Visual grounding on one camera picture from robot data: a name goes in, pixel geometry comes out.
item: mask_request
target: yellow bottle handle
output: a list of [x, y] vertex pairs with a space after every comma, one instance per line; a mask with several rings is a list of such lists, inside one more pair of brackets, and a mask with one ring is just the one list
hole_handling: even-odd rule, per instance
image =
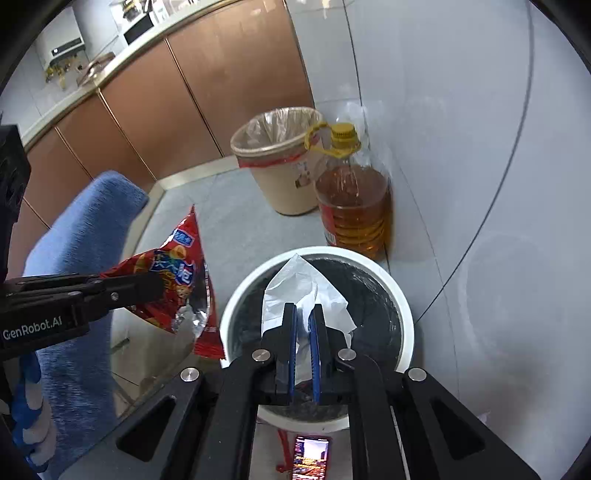
[[319, 122], [308, 129], [306, 132], [306, 136], [304, 137], [304, 148], [306, 150], [314, 150], [317, 152], [321, 152], [324, 155], [329, 155], [334, 158], [346, 158], [351, 154], [355, 153], [358, 148], [335, 148], [330, 147], [330, 150], [325, 150], [322, 147], [318, 147], [317, 145], [313, 145], [311, 143], [312, 134], [316, 133], [318, 130], [322, 128], [327, 128], [329, 124], [327, 122]]

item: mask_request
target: metal screw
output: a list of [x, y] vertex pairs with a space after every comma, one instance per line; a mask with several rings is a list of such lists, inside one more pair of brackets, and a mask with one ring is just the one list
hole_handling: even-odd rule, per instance
[[422, 368], [411, 368], [408, 371], [408, 377], [415, 382], [422, 382], [427, 378], [427, 372], [425, 372], [425, 370]]
[[252, 359], [255, 362], [266, 362], [271, 358], [271, 352], [264, 348], [259, 348], [252, 353]]
[[193, 367], [185, 368], [181, 372], [181, 379], [183, 382], [194, 382], [199, 378], [199, 370]]
[[342, 348], [339, 350], [339, 358], [345, 362], [350, 362], [357, 356], [355, 350], [351, 350], [351, 348]]

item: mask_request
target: cabinet door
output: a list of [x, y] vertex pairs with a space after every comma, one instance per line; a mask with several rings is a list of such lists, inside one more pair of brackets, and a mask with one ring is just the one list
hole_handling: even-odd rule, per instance
[[154, 186], [154, 177], [97, 95], [76, 107], [57, 128], [92, 177], [115, 170], [145, 192]]
[[289, 14], [281, 0], [245, 0], [168, 38], [224, 155], [259, 113], [314, 106]]
[[157, 179], [221, 156], [166, 43], [131, 63], [102, 92]]
[[47, 225], [52, 225], [91, 181], [72, 152], [49, 130], [28, 153], [31, 178], [25, 198]]
[[18, 222], [12, 227], [10, 249], [8, 251], [7, 278], [21, 277], [25, 260], [37, 241], [47, 232], [45, 223], [25, 202], [21, 205]]

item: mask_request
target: phone screen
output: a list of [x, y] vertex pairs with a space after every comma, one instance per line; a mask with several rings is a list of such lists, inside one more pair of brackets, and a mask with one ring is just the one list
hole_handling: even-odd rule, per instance
[[297, 436], [294, 448], [293, 480], [324, 480], [329, 456], [329, 439]]

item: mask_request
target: snack bag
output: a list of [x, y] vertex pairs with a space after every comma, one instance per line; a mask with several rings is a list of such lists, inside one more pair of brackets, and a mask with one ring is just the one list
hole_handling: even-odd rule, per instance
[[128, 310], [171, 333], [176, 333], [181, 322], [191, 321], [196, 338], [195, 354], [224, 358], [194, 206], [160, 248], [131, 257], [101, 276], [117, 277], [147, 271], [160, 274], [164, 297], [128, 307]]

